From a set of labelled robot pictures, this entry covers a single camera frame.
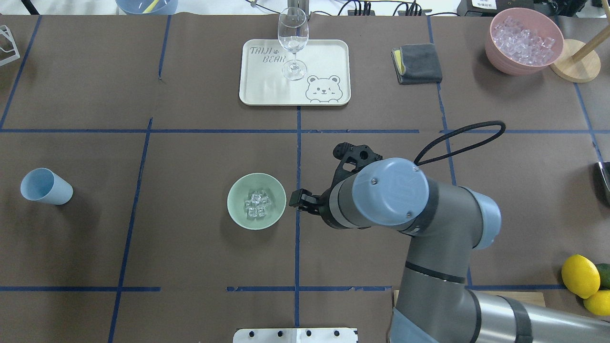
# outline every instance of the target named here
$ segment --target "tray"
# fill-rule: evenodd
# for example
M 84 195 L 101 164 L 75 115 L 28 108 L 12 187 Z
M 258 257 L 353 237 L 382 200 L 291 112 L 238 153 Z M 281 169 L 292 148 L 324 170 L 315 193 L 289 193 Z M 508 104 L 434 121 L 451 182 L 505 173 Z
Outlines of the tray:
M 291 58 L 278 40 L 247 41 L 239 83 L 242 102 L 251 106 L 341 106 L 350 100 L 350 54 L 344 41 L 309 40 L 296 54 L 307 65 L 307 75 L 297 81 L 282 74 L 282 66 Z M 330 88 L 335 95 L 322 95 L 318 88 Z

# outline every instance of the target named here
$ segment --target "lime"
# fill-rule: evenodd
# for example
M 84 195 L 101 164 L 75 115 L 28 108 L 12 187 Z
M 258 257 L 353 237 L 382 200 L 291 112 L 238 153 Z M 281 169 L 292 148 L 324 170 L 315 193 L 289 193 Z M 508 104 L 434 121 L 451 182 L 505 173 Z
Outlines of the lime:
M 595 264 L 581 255 L 572 255 L 565 260 L 561 278 L 570 292 L 583 299 L 600 289 L 600 273 Z
M 598 291 L 583 300 L 583 303 L 596 316 L 610 316 L 610 291 Z
M 600 272 L 601 286 L 610 289 L 610 264 L 600 263 L 595 265 Z

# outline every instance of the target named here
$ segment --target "pink bowl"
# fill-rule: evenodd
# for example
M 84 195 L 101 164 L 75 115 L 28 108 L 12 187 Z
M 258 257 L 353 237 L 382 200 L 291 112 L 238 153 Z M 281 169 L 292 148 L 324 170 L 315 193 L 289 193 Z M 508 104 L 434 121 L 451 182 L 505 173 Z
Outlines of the pink bowl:
M 538 31 L 538 36 L 543 39 L 550 37 L 555 39 L 555 44 L 551 48 L 553 50 L 553 58 L 545 65 L 531 66 L 511 60 L 507 55 L 498 49 L 498 46 L 492 40 L 493 27 L 502 23 L 507 16 L 511 16 L 515 20 L 519 20 L 526 29 L 535 29 Z M 504 10 L 498 13 L 492 20 L 487 37 L 485 39 L 485 53 L 489 62 L 498 70 L 509 75 L 527 75 L 540 71 L 555 62 L 561 51 L 564 49 L 564 36 L 555 25 L 555 23 L 544 14 L 520 7 Z

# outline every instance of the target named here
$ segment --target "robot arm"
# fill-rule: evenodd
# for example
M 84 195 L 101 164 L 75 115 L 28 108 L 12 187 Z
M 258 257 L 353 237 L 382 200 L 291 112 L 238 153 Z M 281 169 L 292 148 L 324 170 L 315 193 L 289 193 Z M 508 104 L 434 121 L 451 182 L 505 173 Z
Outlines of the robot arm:
M 341 163 L 331 187 L 320 196 L 296 190 L 289 205 L 333 228 L 380 225 L 412 236 L 391 343 L 610 342 L 610 323 L 465 288 L 471 251 L 491 245 L 500 231 L 492 199 L 365 145 L 342 143 L 334 156 Z

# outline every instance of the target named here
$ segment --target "white bracket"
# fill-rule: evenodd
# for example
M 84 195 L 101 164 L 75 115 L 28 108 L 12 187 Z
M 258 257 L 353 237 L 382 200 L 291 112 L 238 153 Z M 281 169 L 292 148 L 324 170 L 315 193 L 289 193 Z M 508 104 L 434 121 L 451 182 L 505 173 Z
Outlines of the white bracket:
M 0 37 L 0 66 L 3 66 L 9 62 L 18 60 L 21 56 L 19 55 L 19 51 L 17 50 L 17 44 L 15 43 L 15 39 L 10 33 L 10 29 L 6 25 L 0 26 L 0 34 L 2 35 L 2 37 Z
M 240 329 L 233 343 L 358 343 L 354 328 Z

